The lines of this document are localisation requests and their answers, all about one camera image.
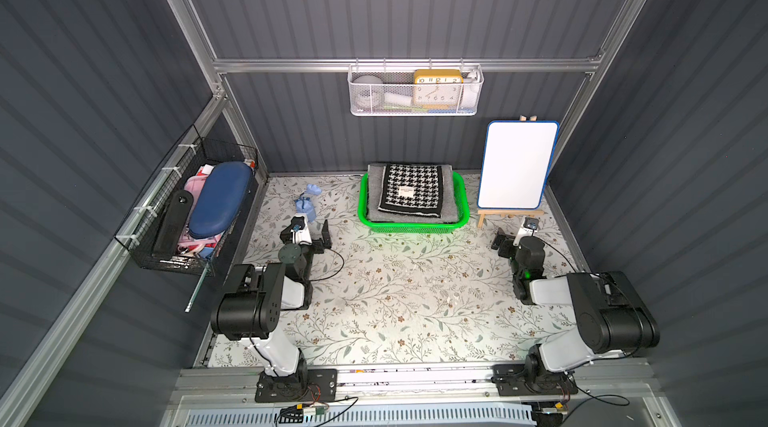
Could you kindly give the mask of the grey felt scarf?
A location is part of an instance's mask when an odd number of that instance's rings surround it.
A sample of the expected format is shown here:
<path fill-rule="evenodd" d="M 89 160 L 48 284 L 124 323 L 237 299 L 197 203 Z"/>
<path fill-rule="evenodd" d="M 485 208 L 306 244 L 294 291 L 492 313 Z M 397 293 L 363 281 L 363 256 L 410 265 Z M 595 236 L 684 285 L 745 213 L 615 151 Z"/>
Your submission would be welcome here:
<path fill-rule="evenodd" d="M 368 193 L 367 193 L 367 220 L 376 223 L 417 223 L 417 224 L 454 224 L 460 220 L 460 214 L 455 200 L 453 169 L 450 165 L 442 165 L 443 172 L 443 204 L 441 216 L 420 217 L 397 213 L 388 213 L 379 210 L 382 196 L 383 176 L 385 165 L 383 163 L 371 164 L 368 167 Z"/>

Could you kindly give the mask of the black white houndstooth scarf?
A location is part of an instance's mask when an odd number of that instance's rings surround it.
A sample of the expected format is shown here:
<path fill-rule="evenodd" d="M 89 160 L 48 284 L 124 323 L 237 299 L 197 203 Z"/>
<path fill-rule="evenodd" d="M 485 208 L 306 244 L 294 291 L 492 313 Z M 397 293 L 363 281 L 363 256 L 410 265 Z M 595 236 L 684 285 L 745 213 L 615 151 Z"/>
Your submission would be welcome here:
<path fill-rule="evenodd" d="M 440 218 L 444 174 L 440 165 L 385 164 L 378 209 L 415 217 Z"/>

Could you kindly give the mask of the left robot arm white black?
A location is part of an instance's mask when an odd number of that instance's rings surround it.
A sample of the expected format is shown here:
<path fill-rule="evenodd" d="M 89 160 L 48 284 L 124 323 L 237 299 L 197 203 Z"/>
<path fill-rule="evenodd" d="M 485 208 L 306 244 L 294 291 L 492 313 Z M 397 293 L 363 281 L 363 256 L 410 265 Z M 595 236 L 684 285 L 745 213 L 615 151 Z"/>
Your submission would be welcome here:
<path fill-rule="evenodd" d="M 294 217 L 280 238 L 284 245 L 276 262 L 230 268 L 210 327 L 214 334 L 252 348 L 263 361 L 266 376 L 300 383 L 306 375 L 306 360 L 279 320 L 284 311 L 309 307 L 313 258 L 331 249 L 332 239 L 327 223 L 314 239 L 302 216 Z"/>

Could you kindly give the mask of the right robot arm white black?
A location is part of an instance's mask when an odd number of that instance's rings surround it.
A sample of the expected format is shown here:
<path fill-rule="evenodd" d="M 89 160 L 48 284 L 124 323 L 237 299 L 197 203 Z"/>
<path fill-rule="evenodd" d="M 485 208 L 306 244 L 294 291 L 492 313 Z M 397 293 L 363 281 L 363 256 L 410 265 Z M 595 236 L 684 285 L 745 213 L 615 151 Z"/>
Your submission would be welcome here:
<path fill-rule="evenodd" d="M 529 349 L 523 373 L 529 379 L 566 374 L 596 360 L 630 357 L 660 342 L 660 328 L 622 272 L 576 272 L 547 278 L 549 246 L 529 229 L 517 236 L 499 230 L 491 244 L 508 260 L 515 297 L 529 306 L 566 306 L 575 326 Z"/>

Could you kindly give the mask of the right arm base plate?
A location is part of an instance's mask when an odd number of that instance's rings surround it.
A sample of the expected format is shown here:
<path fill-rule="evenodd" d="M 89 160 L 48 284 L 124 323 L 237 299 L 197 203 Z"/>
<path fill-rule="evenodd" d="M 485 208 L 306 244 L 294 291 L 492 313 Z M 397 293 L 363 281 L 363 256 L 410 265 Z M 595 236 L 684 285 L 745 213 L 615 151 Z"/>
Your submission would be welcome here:
<path fill-rule="evenodd" d="M 492 367 L 490 381 L 502 397 L 550 395 L 569 398 L 578 393 L 565 373 L 538 368 L 531 373 L 523 363 L 503 363 Z"/>

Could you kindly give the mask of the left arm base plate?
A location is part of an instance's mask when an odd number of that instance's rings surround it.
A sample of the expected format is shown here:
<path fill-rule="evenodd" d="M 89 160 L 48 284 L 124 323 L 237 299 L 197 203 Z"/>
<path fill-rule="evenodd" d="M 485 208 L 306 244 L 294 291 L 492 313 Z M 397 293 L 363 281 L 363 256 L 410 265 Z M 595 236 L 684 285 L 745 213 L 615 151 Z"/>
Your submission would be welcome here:
<path fill-rule="evenodd" d="M 261 373 L 254 401 L 259 404 L 313 401 L 331 402 L 336 398 L 338 371 L 310 368 L 286 377 L 273 377 Z"/>

